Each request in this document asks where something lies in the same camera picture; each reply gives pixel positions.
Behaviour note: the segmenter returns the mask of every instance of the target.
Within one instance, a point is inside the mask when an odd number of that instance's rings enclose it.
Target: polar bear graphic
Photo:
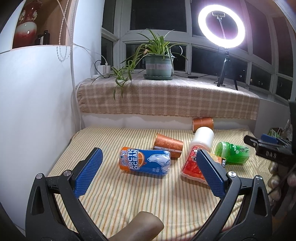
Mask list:
[[[163,173],[167,173],[170,167],[170,152],[164,151],[164,154],[154,154],[147,159],[149,162],[156,162],[161,166]]]

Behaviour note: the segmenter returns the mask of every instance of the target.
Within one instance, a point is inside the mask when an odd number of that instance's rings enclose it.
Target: white wall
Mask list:
[[[254,135],[260,138],[263,133],[268,134],[270,128],[285,127],[288,119],[290,119],[288,106],[260,99]]]
[[[83,114],[85,126],[110,126],[131,129],[192,130],[192,118],[130,114]],[[214,118],[214,129],[248,129],[254,132],[256,121]]]
[[[4,51],[12,47],[24,2],[1,32]],[[93,62],[101,58],[103,8],[104,0],[78,2],[74,43],[90,49],[90,53],[74,48],[76,83],[92,76]],[[21,228],[25,228],[36,174],[49,173],[75,133],[72,91],[70,58],[61,63],[56,46],[26,47],[0,54],[0,201]]]
[[[103,11],[104,0],[78,1],[73,42],[91,51],[74,46],[76,84],[96,74],[94,62],[101,59]]]
[[[15,27],[17,25],[20,12],[25,4],[26,0],[23,0],[17,9],[10,16],[6,25],[0,33],[0,53],[9,51],[12,49],[13,36],[15,34]]]
[[[15,49],[0,63],[0,201],[24,228],[34,177],[49,173],[75,133],[70,63],[55,46]]]

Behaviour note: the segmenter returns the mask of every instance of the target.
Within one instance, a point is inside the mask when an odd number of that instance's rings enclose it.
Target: orange paper cup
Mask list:
[[[196,130],[202,126],[206,126],[208,128],[214,129],[214,121],[213,118],[201,118],[194,119],[192,121],[192,131],[196,132]]]
[[[179,158],[182,154],[183,142],[157,133],[153,149],[167,150],[172,158]]]

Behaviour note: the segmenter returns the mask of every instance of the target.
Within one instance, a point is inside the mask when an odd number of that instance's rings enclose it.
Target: striped bedsheet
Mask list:
[[[123,146],[151,149],[156,133],[184,142],[183,153],[178,160],[172,161],[169,174],[156,177],[120,170],[120,149]],[[214,130],[214,133],[212,152],[220,141],[243,145],[244,136],[252,135],[243,129]],[[81,203],[99,229],[110,237],[125,227],[138,212],[147,211],[158,216],[165,226],[156,240],[187,240],[202,227],[219,201],[207,185],[180,175],[193,136],[192,131],[185,130],[86,128],[73,137],[49,176],[60,175],[66,169],[73,169],[94,147],[99,147],[104,153],[103,164],[87,193],[80,197]],[[256,156],[253,148],[250,154],[251,157],[245,165],[226,165],[226,170],[235,171],[239,176],[248,178],[259,174],[267,184],[271,176],[268,172],[270,162]],[[243,196],[238,198],[224,228],[230,227],[235,220],[242,199]],[[75,230],[59,195],[57,202],[66,224]]]

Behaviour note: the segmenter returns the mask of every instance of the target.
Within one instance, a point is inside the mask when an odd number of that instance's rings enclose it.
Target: red snack package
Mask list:
[[[205,177],[203,176],[202,172],[200,171],[197,163],[196,163],[196,153],[200,150],[198,147],[193,147],[185,164],[182,167],[181,175],[191,180],[199,181],[203,184],[207,185]],[[212,153],[209,153],[211,158],[215,161],[220,163],[223,167],[225,167],[225,159],[216,156]]]

